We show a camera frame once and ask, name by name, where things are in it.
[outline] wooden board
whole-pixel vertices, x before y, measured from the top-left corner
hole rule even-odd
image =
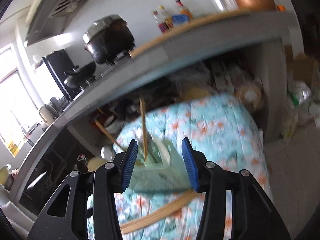
[[[241,15],[246,15],[249,14],[251,11],[248,9],[239,9],[235,11],[228,11],[228,12],[222,12],[222,13],[217,13],[213,14],[204,18],[196,19],[190,21],[188,24],[182,25],[180,27],[174,28],[172,31],[167,31],[163,35],[155,38],[154,40],[147,42],[143,44],[140,47],[137,47],[136,49],[132,50],[129,52],[130,56],[132,58],[137,57],[141,53],[145,52],[148,49],[151,49],[152,47],[174,37],[179,34],[185,33],[187,31],[193,30],[195,28],[216,22],[216,21],[221,21],[224,19],[232,18],[232,17],[237,17]]]

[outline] wooden chopstick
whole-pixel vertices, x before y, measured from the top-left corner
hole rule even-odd
[[[140,114],[142,122],[142,139],[143,139],[143,153],[144,160],[147,160],[148,155],[148,141],[147,141],[147,128],[146,128],[146,102],[140,98]]]
[[[180,195],[177,199],[171,201],[170,203],[162,206],[156,211],[152,212],[145,217],[132,220],[130,222],[124,223],[120,225],[120,230],[122,234],[131,233],[133,231],[139,230],[141,228],[147,227],[155,222],[158,222],[161,219],[164,219],[174,212],[179,210],[180,208],[189,204],[194,198],[200,196],[197,192],[193,190],[187,190],[182,195]]]
[[[96,120],[96,125],[99,127],[101,132],[103,132],[110,139],[110,141],[112,141],[113,143],[118,145],[121,148],[121,150],[123,150],[124,152],[127,150],[126,148],[124,148],[120,144],[118,144],[116,139],[113,138],[113,136],[103,127],[103,125],[98,120]]]

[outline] window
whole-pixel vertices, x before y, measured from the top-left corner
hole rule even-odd
[[[17,60],[11,47],[0,50],[0,136],[6,146],[21,146],[21,125],[32,127],[39,121],[38,112],[22,84]],[[13,155],[18,150],[11,149]]]
[[[41,99],[46,103],[49,102],[50,98],[58,97],[62,98],[63,94],[54,81],[51,73],[47,66],[43,63],[35,70],[36,75],[36,86],[37,92]]]

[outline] glass bottle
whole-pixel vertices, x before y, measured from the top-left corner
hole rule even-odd
[[[153,11],[152,14],[155,17],[156,22],[158,24],[158,28],[161,30],[162,33],[169,30],[167,24],[165,23],[164,17],[161,17],[157,11]]]
[[[164,17],[165,23],[167,24],[169,29],[173,28],[172,15],[164,8],[163,5],[159,6],[162,16]]]
[[[183,5],[183,3],[180,0],[176,0],[176,3],[179,6],[179,11],[181,14],[187,15],[189,17],[189,20],[193,18],[192,13],[186,6]]]

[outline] stainless steel lid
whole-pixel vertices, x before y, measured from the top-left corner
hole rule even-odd
[[[87,44],[101,30],[109,28],[115,20],[123,20],[119,15],[112,14],[95,21],[83,35],[83,41]]]

